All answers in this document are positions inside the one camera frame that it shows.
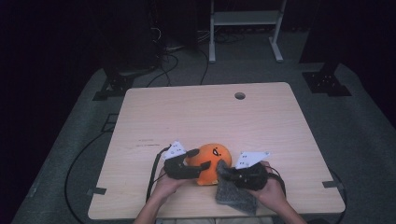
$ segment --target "table hole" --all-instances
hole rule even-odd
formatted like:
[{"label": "table hole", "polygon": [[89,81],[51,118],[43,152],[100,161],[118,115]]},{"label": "table hole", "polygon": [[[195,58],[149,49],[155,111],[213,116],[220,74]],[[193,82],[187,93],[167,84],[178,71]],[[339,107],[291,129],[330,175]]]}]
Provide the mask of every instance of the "table hole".
[{"label": "table hole", "polygon": [[245,99],[245,97],[246,97],[246,95],[244,93],[242,93],[242,92],[237,92],[235,94],[235,98],[238,99],[238,100],[243,100],[243,99]]}]

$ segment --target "gray cloth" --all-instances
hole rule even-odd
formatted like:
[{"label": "gray cloth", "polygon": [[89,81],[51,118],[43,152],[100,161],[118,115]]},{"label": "gray cloth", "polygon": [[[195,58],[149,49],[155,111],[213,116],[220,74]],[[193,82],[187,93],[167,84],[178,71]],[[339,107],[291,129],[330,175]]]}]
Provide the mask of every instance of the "gray cloth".
[{"label": "gray cloth", "polygon": [[227,204],[238,211],[248,214],[251,217],[256,216],[256,198],[249,194],[245,189],[239,189],[233,182],[222,178],[221,174],[226,173],[224,168],[228,168],[225,161],[219,161],[217,166],[219,183],[218,190],[216,192],[216,202],[220,204]]}]

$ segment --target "black strap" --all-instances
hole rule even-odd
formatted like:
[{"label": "black strap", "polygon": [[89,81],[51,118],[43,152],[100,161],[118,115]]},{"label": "black strap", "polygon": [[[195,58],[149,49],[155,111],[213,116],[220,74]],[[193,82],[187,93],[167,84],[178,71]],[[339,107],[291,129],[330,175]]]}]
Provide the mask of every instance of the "black strap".
[{"label": "black strap", "polygon": [[163,154],[163,152],[165,152],[168,149],[169,149],[169,147],[166,147],[163,150],[161,150],[161,152],[158,153],[157,156],[155,157],[155,161],[152,164],[151,177],[149,178],[148,191],[146,193],[146,202],[149,200],[149,196],[151,195],[152,186],[154,185],[154,182],[155,182],[154,177],[155,177],[155,172],[157,171],[158,162],[160,161],[160,158],[161,158],[161,155]]},{"label": "black strap", "polygon": [[285,181],[283,181],[283,179],[279,175],[276,175],[274,173],[268,173],[268,178],[273,178],[273,179],[277,180],[277,182],[279,182],[280,187],[282,188],[283,193],[285,194],[285,197],[286,197]]}]

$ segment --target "dark background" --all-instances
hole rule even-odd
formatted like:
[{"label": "dark background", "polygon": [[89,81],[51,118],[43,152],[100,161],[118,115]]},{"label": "dark background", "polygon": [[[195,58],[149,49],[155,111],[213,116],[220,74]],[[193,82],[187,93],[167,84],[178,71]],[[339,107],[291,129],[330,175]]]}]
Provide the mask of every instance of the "dark background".
[{"label": "dark background", "polygon": [[[150,26],[193,45],[195,31],[209,23],[207,0],[88,6],[78,0],[0,2],[1,223],[12,220],[84,85],[102,67],[104,52],[145,68],[159,53]],[[276,3],[217,1],[218,8],[227,6],[267,9]],[[289,32],[312,28],[301,63],[344,63],[393,125],[395,9],[390,1],[289,0],[282,25]]]}]

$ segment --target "human hand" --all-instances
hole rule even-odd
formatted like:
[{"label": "human hand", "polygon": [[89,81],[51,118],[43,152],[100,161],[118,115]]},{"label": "human hand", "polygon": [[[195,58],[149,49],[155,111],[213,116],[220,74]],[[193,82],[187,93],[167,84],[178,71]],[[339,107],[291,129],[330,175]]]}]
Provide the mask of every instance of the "human hand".
[{"label": "human hand", "polygon": [[174,179],[169,177],[165,170],[162,168],[159,174],[159,179],[157,180],[157,185],[152,192],[151,197],[155,197],[161,200],[162,203],[166,202],[166,199],[175,193],[177,189],[188,183],[193,182],[194,179]]},{"label": "human hand", "polygon": [[[270,163],[268,161],[261,161],[262,166],[265,167],[268,173],[272,173],[270,168]],[[273,210],[274,212],[280,211],[282,207],[289,204],[286,200],[285,194],[280,186],[280,183],[273,179],[268,178],[264,188],[259,190],[247,190],[250,194],[256,197],[260,203],[265,205],[267,208]]]},{"label": "human hand", "polygon": [[[273,172],[268,161],[261,161],[261,164],[265,167],[268,173]],[[264,206],[276,212],[285,223],[306,224],[304,219],[286,200],[283,189],[277,180],[268,178],[264,188],[257,191],[248,189],[247,191],[256,197]]]}]

